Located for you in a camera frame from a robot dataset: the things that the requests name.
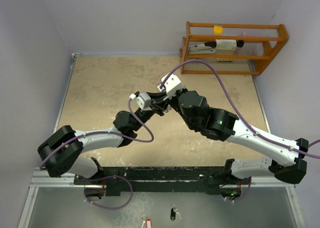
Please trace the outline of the large metal keyring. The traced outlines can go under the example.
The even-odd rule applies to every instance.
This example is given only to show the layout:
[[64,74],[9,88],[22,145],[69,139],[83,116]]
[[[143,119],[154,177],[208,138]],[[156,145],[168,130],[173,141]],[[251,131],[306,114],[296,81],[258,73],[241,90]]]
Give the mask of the large metal keyring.
[[169,111],[171,111],[172,110],[172,107],[169,105],[165,110],[164,110],[164,112],[165,113],[168,113]]

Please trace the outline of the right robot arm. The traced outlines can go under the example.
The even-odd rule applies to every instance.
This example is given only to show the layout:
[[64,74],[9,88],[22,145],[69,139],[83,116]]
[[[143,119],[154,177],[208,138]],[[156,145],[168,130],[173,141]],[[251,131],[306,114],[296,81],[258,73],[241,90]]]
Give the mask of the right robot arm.
[[238,144],[263,154],[262,158],[225,162],[222,178],[228,184],[253,176],[274,176],[299,184],[307,173],[304,160],[309,141],[284,139],[256,127],[247,127],[236,114],[208,105],[207,99],[186,88],[168,91],[168,102],[187,127],[210,140]]

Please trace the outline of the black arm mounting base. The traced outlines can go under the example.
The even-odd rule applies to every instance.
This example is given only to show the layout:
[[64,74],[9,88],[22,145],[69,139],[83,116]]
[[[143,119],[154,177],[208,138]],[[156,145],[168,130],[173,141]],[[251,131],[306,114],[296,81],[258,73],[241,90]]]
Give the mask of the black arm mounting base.
[[91,178],[76,175],[74,183],[92,188],[90,196],[100,197],[96,188],[107,197],[119,196],[124,192],[150,193],[205,193],[208,195],[241,194],[241,186],[248,185],[250,178],[236,178],[231,174],[229,159],[226,166],[189,167],[100,167]]

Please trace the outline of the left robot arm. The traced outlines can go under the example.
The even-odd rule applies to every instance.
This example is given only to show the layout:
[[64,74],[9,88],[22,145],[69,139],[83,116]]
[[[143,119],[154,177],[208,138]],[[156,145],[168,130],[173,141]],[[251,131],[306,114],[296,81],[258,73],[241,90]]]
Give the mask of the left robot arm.
[[155,137],[146,123],[155,114],[164,115],[169,100],[166,92],[136,92],[128,101],[128,111],[121,110],[107,129],[81,131],[70,125],[57,129],[37,149],[42,160],[39,168],[50,177],[65,173],[84,176],[91,184],[103,179],[102,168],[95,158],[82,158],[84,152],[101,148],[120,148],[131,142],[151,143]]

